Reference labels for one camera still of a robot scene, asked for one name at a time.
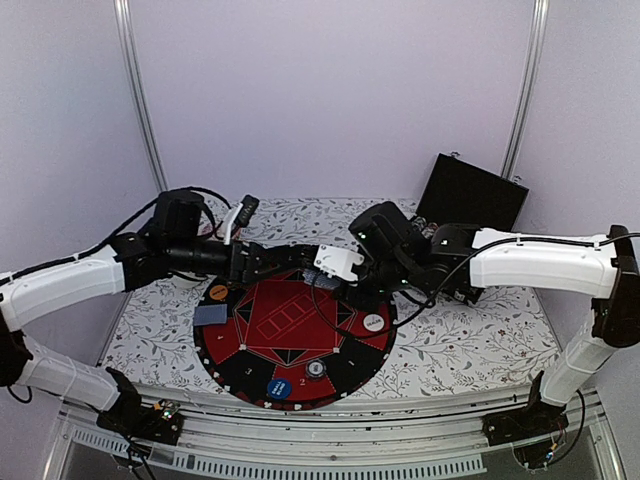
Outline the blue playing card deck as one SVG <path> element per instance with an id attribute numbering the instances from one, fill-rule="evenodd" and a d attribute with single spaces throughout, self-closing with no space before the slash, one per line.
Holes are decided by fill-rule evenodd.
<path id="1" fill-rule="evenodd" d="M 329 277 L 321 271 L 315 271 L 311 269 L 305 269 L 303 271 L 304 283 L 313 286 L 314 288 L 333 291 L 342 285 L 342 281 L 339 278 Z"/>

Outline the white dealer button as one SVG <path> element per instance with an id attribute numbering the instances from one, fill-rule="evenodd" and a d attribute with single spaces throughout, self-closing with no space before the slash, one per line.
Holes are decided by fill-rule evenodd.
<path id="1" fill-rule="evenodd" d="M 367 314 L 362 320 L 362 326 L 367 334 L 384 333 L 388 328 L 387 319 L 380 314 Z"/>

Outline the orange big blind button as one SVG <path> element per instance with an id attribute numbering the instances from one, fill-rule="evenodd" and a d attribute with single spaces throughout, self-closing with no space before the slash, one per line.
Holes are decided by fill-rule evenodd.
<path id="1" fill-rule="evenodd" d="M 223 301 L 227 298 L 229 290 L 225 285 L 213 285 L 208 292 L 209 298 L 214 301 Z"/>

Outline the small poker chip stack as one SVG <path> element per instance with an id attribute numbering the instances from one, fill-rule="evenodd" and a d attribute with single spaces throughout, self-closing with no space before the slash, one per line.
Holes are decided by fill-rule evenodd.
<path id="1" fill-rule="evenodd" d="M 327 374 L 327 366 L 321 359 L 314 359 L 305 365 L 305 377 L 310 381 L 319 381 Z"/>

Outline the blue small blind button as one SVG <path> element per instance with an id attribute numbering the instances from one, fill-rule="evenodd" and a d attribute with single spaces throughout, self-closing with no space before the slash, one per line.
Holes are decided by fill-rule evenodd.
<path id="1" fill-rule="evenodd" d="M 267 396 L 275 400 L 286 400 L 292 393 L 293 387 L 285 378 L 274 378 L 267 385 Z"/>

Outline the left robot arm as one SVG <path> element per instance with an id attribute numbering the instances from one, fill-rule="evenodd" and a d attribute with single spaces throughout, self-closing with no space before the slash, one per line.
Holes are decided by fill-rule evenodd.
<path id="1" fill-rule="evenodd" d="M 1 385 L 35 388 L 85 403 L 128 434 L 148 426 L 148 412 L 126 375 L 91 367 L 28 337 L 31 322 L 97 297 L 133 292 L 171 276 L 222 275 L 252 284 L 311 266 L 317 248 L 264 248 L 236 239 L 259 201 L 247 195 L 217 221 L 210 190 L 165 191 L 97 245 L 1 277 Z"/>

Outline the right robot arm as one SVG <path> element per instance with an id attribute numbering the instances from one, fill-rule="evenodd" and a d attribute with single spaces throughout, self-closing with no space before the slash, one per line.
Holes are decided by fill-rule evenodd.
<path id="1" fill-rule="evenodd" d="M 414 288 L 428 301 L 441 292 L 475 301 L 488 287 L 521 286 L 590 297 L 589 319 L 536 376 L 527 404 L 486 417 L 488 427 L 505 422 L 539 435 L 614 352 L 639 342 L 639 266 L 633 235 L 621 225 L 591 237 L 555 237 L 444 224 L 427 236 L 394 203 L 383 202 L 349 231 L 359 250 L 339 261 L 339 276 L 381 294 Z"/>

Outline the round red black poker mat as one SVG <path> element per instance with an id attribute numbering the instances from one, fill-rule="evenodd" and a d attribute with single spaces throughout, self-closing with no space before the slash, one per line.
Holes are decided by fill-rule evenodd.
<path id="1" fill-rule="evenodd" d="M 225 304 L 225 325 L 195 327 L 199 360 L 212 379 L 236 398 L 274 410 L 310 410 L 345 398 L 371 380 L 384 365 L 396 334 L 397 308 L 390 299 L 377 310 L 357 310 L 344 302 L 344 280 L 333 291 L 304 283 L 305 269 L 268 275 L 254 283 L 230 282 L 212 275 L 197 306 Z M 225 285 L 223 301 L 209 298 L 209 289 Z M 384 333 L 367 334 L 367 314 L 387 319 Z M 327 374 L 319 381 L 305 377 L 307 362 L 321 359 Z M 267 396 L 267 385 L 285 378 L 293 390 L 286 400 Z"/>

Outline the black poker chip case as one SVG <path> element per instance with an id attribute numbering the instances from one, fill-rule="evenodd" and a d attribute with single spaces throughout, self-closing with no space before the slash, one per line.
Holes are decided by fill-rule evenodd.
<path id="1" fill-rule="evenodd" d="M 427 225 L 437 228 L 430 239 L 429 267 L 440 283 L 433 293 L 477 302 L 482 289 L 470 284 L 468 259 L 474 236 L 482 228 L 512 231 L 528 193 L 526 187 L 451 155 L 437 157 L 410 218 L 421 233 Z"/>

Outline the aluminium front rail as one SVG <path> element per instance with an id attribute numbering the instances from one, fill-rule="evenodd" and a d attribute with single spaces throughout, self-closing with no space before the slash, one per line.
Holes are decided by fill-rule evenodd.
<path id="1" fill-rule="evenodd" d="M 86 407 L 58 415 L 47 479 L 627 479 L 598 394 L 567 409 L 569 427 L 546 467 L 520 465 L 514 444 L 491 445 L 484 416 L 522 406 L 525 388 L 454 396 L 351 399 L 304 412 L 270 411 L 228 395 L 177 393 L 174 446 L 139 459 Z"/>

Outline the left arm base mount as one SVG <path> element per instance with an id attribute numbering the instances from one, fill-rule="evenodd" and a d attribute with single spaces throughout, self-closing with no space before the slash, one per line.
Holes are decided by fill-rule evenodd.
<path id="1" fill-rule="evenodd" d="M 109 410 L 98 413 L 96 425 L 126 439 L 175 446 L 184 424 L 180 404 L 161 399 L 152 406 L 144 406 L 141 395 L 122 372 L 111 367 L 106 371 L 115 380 L 119 396 Z"/>

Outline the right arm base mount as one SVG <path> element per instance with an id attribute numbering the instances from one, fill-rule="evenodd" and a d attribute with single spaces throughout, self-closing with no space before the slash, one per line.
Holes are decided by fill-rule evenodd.
<path id="1" fill-rule="evenodd" d="M 544 403 L 539 395 L 531 397 L 524 407 L 487 414 L 482 417 L 482 432 L 490 446 L 503 445 L 547 435 L 535 444 L 516 447 L 516 461 L 527 470 L 547 467 L 554 459 L 558 441 L 551 435 L 563 436 L 569 426 L 565 406 Z"/>

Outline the right aluminium frame post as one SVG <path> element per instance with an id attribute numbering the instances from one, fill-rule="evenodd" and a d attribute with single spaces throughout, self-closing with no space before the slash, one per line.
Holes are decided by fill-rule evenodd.
<path id="1" fill-rule="evenodd" d="M 516 165 L 524 138 L 528 114 L 534 97 L 536 80 L 544 49 L 549 9 L 549 0 L 535 0 L 533 2 L 533 13 L 521 88 L 500 172 L 500 176 L 503 179 L 510 181 L 516 177 Z"/>

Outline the aluminium frame post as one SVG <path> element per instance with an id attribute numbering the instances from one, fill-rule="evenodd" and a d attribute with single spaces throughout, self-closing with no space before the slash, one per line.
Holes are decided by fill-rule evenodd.
<path id="1" fill-rule="evenodd" d="M 503 179 L 510 181 L 516 177 L 516 165 L 524 138 L 528 114 L 534 97 L 536 80 L 544 49 L 549 9 L 549 0 L 535 0 L 533 2 L 533 13 L 521 88 L 500 172 L 500 176 Z"/>
<path id="2" fill-rule="evenodd" d="M 151 178 L 156 190 L 158 192 L 162 192 L 168 189 L 168 181 L 159 155 L 151 115 L 144 91 L 135 42 L 130 2 L 127 0 L 115 0 L 113 2 L 113 6 L 124 67 L 132 95 L 134 113 L 140 129 Z"/>

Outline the left aluminium frame post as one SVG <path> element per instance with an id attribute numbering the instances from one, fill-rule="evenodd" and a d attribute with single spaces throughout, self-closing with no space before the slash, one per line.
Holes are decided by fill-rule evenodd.
<path id="1" fill-rule="evenodd" d="M 162 192 L 168 189 L 168 181 L 159 155 L 151 115 L 144 91 L 135 42 L 130 2 L 127 0 L 115 0 L 113 2 L 113 6 L 124 67 L 132 95 L 134 113 L 140 129 L 151 178 L 156 190 L 158 192 Z"/>

